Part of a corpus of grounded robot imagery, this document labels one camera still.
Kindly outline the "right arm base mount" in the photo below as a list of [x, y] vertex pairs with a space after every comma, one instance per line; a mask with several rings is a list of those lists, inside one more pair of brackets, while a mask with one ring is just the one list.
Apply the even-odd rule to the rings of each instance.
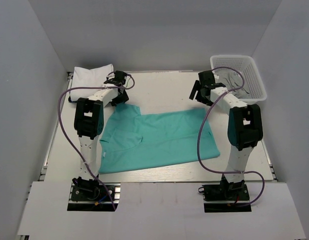
[[205, 213], [249, 213], [252, 211], [247, 185], [225, 192], [219, 184], [205, 184], [198, 188], [203, 195]]

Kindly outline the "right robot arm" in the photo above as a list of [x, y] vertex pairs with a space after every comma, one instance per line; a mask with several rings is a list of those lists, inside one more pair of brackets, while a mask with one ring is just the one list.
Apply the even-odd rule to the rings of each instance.
[[234, 91], [244, 87], [243, 75], [233, 68], [226, 69], [241, 77], [240, 85], [228, 89], [223, 83], [216, 82], [212, 70], [202, 71], [198, 73], [198, 80], [194, 83], [189, 99], [209, 106], [197, 137], [197, 157], [200, 162], [200, 140], [209, 114], [215, 106], [219, 106], [228, 115], [227, 138], [231, 149], [226, 170], [205, 169], [222, 175], [220, 193], [230, 200], [244, 187], [247, 162], [252, 150], [263, 138], [263, 126], [260, 107], [257, 104], [248, 105], [233, 95]]

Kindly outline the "teal t-shirt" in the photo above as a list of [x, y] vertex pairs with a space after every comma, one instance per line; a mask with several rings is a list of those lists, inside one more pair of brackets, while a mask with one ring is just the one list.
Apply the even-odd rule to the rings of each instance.
[[100, 139], [100, 174], [165, 167], [220, 155], [211, 127], [200, 126], [203, 108], [142, 114], [136, 105], [119, 104]]

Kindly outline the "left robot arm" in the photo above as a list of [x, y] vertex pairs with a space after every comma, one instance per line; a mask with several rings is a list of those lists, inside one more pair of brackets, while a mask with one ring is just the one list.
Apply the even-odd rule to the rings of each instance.
[[74, 129], [80, 144], [80, 177], [90, 176], [93, 180], [98, 176], [97, 143], [104, 128], [104, 107], [116, 106], [129, 100], [126, 90], [128, 81], [134, 78], [124, 71], [113, 71], [96, 93], [88, 97], [80, 97], [76, 101]]

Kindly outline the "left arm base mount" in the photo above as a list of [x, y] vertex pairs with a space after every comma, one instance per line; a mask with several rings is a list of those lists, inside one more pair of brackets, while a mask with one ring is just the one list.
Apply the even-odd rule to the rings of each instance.
[[114, 212], [115, 209], [106, 189], [99, 185], [86, 190], [72, 184], [67, 204], [68, 212]]

